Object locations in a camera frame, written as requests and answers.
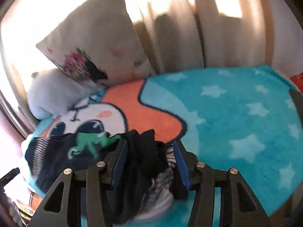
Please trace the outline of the pale blue plush pillow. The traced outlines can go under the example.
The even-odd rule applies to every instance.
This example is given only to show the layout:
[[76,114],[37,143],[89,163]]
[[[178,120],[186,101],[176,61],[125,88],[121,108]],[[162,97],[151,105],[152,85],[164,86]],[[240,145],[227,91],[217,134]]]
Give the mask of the pale blue plush pillow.
[[58,68],[34,72],[31,77],[27,103],[32,115],[40,120],[65,115],[83,97],[105,89],[93,82],[80,84]]

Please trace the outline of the beige padded headboard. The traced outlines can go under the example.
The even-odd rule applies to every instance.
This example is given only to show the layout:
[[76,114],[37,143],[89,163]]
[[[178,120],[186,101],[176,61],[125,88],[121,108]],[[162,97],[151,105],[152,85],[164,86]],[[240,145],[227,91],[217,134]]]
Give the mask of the beige padded headboard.
[[[1,91],[32,129],[30,74],[58,68],[36,47],[87,0],[8,0],[1,17]],[[269,0],[125,0],[155,74],[205,67],[271,65]]]

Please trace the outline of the striped navy kids pants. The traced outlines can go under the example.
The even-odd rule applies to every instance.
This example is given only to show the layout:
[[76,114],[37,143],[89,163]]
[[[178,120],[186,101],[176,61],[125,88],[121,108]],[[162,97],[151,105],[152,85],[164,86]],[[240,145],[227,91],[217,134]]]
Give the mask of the striped navy kids pants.
[[186,200],[173,147],[156,140],[155,131],[110,135],[68,133],[31,139],[25,159],[37,188],[46,193],[65,169],[87,170],[104,161],[121,140],[126,159],[117,186],[107,191],[108,216],[114,224],[144,221],[164,214],[175,200]]

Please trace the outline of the teal cartoon fleece blanket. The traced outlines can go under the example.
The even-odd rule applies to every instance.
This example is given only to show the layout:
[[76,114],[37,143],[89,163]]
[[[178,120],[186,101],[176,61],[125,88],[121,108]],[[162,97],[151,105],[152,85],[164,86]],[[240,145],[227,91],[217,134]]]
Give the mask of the teal cartoon fleece blanket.
[[112,135],[153,129],[156,140],[179,138],[209,166],[237,168],[268,215],[302,182],[302,125],[291,82],[263,65],[207,68],[154,76],[84,96],[66,115],[48,117],[34,137]]

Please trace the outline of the white floral butterfly pillow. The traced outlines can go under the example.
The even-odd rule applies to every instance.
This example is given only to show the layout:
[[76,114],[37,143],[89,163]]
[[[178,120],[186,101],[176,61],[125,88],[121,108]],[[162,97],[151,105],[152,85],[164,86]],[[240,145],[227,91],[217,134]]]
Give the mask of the white floral butterfly pillow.
[[36,47],[81,84],[110,86],[155,74],[125,0],[87,0]]

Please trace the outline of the red orange object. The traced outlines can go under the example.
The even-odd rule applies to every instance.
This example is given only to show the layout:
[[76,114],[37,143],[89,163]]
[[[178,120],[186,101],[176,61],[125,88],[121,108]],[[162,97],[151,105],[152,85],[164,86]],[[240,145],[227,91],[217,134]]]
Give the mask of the red orange object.
[[298,89],[300,89],[300,91],[303,90],[303,72],[291,76],[290,80]]

